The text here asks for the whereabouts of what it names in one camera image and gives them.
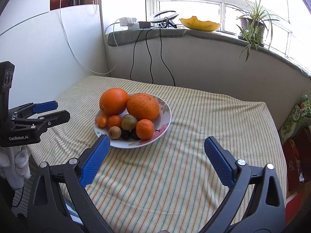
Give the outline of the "white gloved left hand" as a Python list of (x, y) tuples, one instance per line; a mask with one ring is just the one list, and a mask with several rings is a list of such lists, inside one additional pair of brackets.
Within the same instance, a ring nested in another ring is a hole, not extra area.
[(1, 178), (6, 179), (12, 190), (21, 189), (24, 180), (30, 179), (30, 150), (26, 145), (1, 147)]

